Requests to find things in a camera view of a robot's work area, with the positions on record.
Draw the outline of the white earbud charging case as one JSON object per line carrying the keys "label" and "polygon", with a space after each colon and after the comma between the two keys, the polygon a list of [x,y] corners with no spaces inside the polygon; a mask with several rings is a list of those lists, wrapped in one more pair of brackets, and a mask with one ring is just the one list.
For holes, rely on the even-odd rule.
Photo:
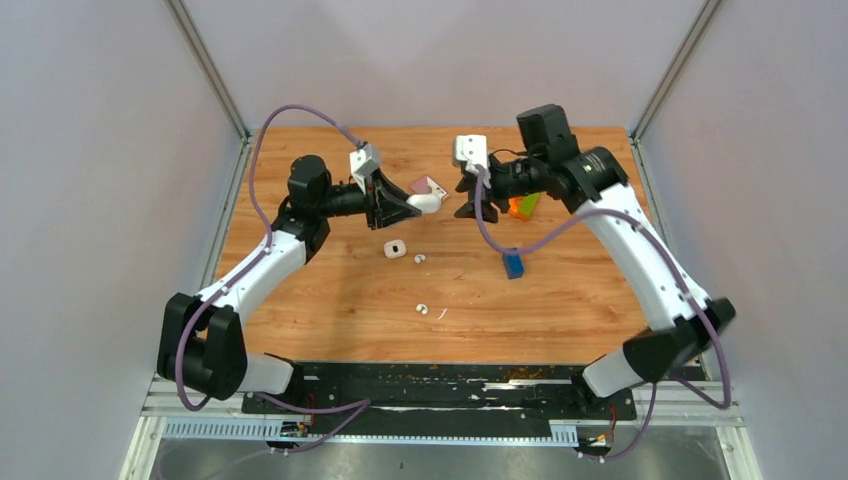
{"label": "white earbud charging case", "polygon": [[390,240],[383,245],[383,252],[388,259],[399,259],[407,254],[407,245],[401,239]]}

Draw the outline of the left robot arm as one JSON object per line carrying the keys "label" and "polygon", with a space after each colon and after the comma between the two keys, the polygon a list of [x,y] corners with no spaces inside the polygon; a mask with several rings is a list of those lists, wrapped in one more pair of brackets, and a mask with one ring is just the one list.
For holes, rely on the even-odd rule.
{"label": "left robot arm", "polygon": [[306,386],[290,360],[249,354],[249,317],[283,280],[305,266],[325,243],[332,217],[362,214],[376,230],[437,212],[438,195],[409,195],[391,183],[367,150],[350,156],[352,180],[335,183],[317,155],[291,166],[289,194],[257,247],[217,282],[196,294],[177,293],[165,306],[157,373],[210,398],[268,393],[283,413],[298,411]]}

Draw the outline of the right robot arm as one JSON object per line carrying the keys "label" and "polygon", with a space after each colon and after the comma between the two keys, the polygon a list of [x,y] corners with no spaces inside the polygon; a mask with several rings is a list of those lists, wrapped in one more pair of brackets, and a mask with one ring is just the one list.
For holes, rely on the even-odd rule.
{"label": "right robot arm", "polygon": [[[620,269],[647,322],[575,375],[575,411],[596,417],[621,390],[659,382],[708,349],[721,356],[719,335],[734,319],[734,306],[712,298],[673,257],[615,156],[604,147],[581,149],[559,105],[530,109],[516,120],[524,151],[513,161],[499,161],[483,135],[455,138],[453,163],[462,174],[456,189],[468,195],[456,217],[475,219],[484,240],[510,256],[529,255],[585,224]],[[570,218],[530,247],[499,245],[485,225],[507,211],[510,199],[535,193],[562,202]]]}

